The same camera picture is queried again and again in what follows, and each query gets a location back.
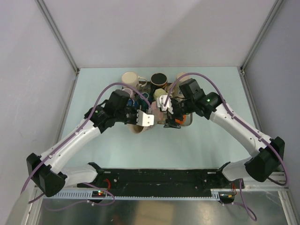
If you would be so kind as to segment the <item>cream coral pattern mug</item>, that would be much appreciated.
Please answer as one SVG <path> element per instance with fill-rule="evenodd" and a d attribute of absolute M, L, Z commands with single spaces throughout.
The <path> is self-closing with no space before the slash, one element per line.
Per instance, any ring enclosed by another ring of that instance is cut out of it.
<path fill-rule="evenodd" d="M 140 134 L 140 133 L 146 132 L 152 128 L 152 126 L 143 127 L 143 126 L 132 125 L 132 124 L 127 124 L 127 127 L 129 129 L 129 131 L 131 131 L 133 134 Z"/>

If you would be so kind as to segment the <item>tall cream seahorse mug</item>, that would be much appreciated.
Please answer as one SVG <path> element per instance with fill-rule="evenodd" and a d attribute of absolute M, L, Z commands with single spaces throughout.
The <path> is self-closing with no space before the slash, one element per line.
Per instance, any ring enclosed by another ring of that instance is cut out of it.
<path fill-rule="evenodd" d="M 173 83 L 171 83 L 170 85 L 167 86 L 166 92 L 167 92 L 167 93 L 170 93 L 170 97 L 171 97 L 171 98 L 179 98 L 179 99 L 184 98 L 184 96 L 183 96 L 183 94 L 182 94 L 182 91 L 181 91 L 180 88 L 179 88 L 179 85 L 180 85 L 182 82 L 184 82 L 184 81 L 186 81 L 186 80 L 188 80 L 188 79 L 190 79 L 190 76 L 189 76 L 189 75 L 187 75 L 187 76 L 181 78 L 180 80 L 178 80 L 177 83 L 176 83 L 176 85 L 174 86 L 174 88 L 173 88 L 172 90 L 171 90 L 171 87 L 172 87 Z"/>

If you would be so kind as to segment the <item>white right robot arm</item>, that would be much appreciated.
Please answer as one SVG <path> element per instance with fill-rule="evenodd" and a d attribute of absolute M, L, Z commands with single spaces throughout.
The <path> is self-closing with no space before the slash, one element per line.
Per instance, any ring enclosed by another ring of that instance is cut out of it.
<path fill-rule="evenodd" d="M 157 106 L 167 112 L 165 127 L 179 128 L 184 115 L 196 113 L 214 122 L 233 136 L 249 153 L 249 157 L 237 162 L 227 162 L 217 171 L 217 184 L 229 187 L 234 180 L 252 178 L 265 182 L 283 161 L 285 142 L 271 138 L 245 122 L 224 103 L 220 94 L 205 94 L 195 79 L 188 79 L 179 86 L 184 98 L 178 101 L 162 95 Z"/>

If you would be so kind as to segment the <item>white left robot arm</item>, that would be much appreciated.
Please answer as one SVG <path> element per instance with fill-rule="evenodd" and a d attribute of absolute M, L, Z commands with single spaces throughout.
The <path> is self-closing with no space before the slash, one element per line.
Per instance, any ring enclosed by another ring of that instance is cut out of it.
<path fill-rule="evenodd" d="M 136 125 L 142 111 L 128 105 L 129 95 L 115 90 L 108 100 L 89 109 L 84 119 L 66 138 L 41 155 L 31 153 L 27 159 L 30 180 L 47 197 L 60 192 L 64 187 L 90 183 L 99 187 L 104 182 L 103 170 L 94 162 L 80 167 L 66 168 L 66 163 L 85 144 L 104 133 L 117 122 Z"/>

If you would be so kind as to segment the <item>blue faceted mug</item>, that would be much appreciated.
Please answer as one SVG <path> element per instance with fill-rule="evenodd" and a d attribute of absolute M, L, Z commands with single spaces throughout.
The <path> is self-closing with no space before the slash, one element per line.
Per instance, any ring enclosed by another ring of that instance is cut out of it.
<path fill-rule="evenodd" d="M 138 103 L 137 103 L 137 101 L 134 100 L 134 99 L 131 99 L 131 98 L 128 100 L 127 106 L 131 106 L 131 107 L 133 107 L 135 109 L 138 109 Z"/>

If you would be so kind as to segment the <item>pink faceted mug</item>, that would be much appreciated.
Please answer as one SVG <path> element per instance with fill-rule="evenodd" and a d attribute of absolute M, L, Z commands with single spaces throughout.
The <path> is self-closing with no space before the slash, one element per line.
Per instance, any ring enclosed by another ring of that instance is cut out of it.
<path fill-rule="evenodd" d="M 154 115 L 155 124 L 164 125 L 167 119 L 167 114 L 165 112 L 161 112 L 160 108 L 157 107 L 156 101 L 151 103 L 152 114 Z"/>

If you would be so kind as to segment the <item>dark green faceted mug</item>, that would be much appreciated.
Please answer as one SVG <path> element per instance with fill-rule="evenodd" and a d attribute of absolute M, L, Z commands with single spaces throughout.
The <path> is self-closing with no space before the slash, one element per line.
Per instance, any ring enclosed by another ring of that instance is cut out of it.
<path fill-rule="evenodd" d="M 149 101 L 149 93 L 143 92 L 141 93 L 141 96 L 138 99 L 139 105 L 142 105 L 143 107 L 148 107 L 148 101 Z"/>

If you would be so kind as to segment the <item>lilac mug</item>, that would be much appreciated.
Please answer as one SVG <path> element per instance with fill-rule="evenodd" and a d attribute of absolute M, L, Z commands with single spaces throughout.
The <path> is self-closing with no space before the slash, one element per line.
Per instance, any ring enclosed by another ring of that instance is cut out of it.
<path fill-rule="evenodd" d="M 128 93 L 130 98 L 134 98 L 134 96 L 135 96 L 135 92 L 130 88 L 123 88 L 122 91 L 125 91 L 126 93 Z"/>

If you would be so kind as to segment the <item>yellow faceted mug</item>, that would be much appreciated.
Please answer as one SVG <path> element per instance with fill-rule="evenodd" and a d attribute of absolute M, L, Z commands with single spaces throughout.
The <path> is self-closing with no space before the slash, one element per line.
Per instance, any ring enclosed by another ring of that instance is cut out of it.
<path fill-rule="evenodd" d="M 167 92 L 162 88 L 156 89 L 153 94 L 153 100 L 156 101 L 157 98 L 160 98 L 162 95 L 167 95 Z"/>

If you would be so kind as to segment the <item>black mug orange trim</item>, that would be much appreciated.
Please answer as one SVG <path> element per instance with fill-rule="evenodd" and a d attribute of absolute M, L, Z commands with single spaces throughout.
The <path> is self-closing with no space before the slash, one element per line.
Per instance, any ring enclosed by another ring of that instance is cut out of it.
<path fill-rule="evenodd" d="M 164 89 L 167 86 L 168 78 L 165 74 L 156 73 L 150 78 L 150 92 L 153 94 L 157 89 Z"/>

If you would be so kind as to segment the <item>cream mug with script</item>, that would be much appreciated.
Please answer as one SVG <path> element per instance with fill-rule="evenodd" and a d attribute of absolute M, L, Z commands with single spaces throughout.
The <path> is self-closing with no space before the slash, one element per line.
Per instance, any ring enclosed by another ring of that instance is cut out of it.
<path fill-rule="evenodd" d="M 121 81 L 125 84 L 128 84 L 132 87 L 145 87 L 147 85 L 147 79 L 144 77 L 139 76 L 137 73 L 129 71 L 125 72 L 122 77 Z"/>

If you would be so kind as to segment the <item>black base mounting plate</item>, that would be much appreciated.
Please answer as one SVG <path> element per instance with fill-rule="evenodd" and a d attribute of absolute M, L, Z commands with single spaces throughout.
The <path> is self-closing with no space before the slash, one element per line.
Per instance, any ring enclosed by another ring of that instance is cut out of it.
<path fill-rule="evenodd" d="M 92 182 L 109 188 L 115 197 L 211 197 L 212 189 L 244 187 L 226 181 L 216 169 L 116 169 L 104 168 Z"/>

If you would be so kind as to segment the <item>left aluminium frame post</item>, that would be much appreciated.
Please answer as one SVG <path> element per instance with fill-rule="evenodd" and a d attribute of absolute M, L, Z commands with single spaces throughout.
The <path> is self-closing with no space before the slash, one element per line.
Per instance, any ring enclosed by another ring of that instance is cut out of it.
<path fill-rule="evenodd" d="M 59 47 L 61 48 L 62 52 L 64 53 L 65 57 L 67 58 L 67 61 L 69 62 L 72 70 L 74 71 L 75 75 L 78 75 L 80 69 L 77 66 L 68 46 L 67 43 L 65 42 L 60 29 L 55 22 L 48 6 L 46 5 L 44 0 L 36 0 L 35 1 L 37 7 L 39 8 L 41 14 L 43 15 L 46 23 L 48 24 L 54 38 L 57 40 Z"/>

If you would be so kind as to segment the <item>aluminium rail right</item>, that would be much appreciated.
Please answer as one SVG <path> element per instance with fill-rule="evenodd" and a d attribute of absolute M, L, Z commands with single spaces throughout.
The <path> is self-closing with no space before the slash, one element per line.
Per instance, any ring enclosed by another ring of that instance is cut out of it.
<path fill-rule="evenodd" d="M 276 182 L 284 183 L 285 175 L 283 172 L 274 172 L 270 176 Z M 288 186 L 280 186 L 271 180 L 267 179 L 265 182 L 258 182 L 252 178 L 243 179 L 246 190 L 263 190 L 263 191 L 278 191 L 288 189 Z"/>

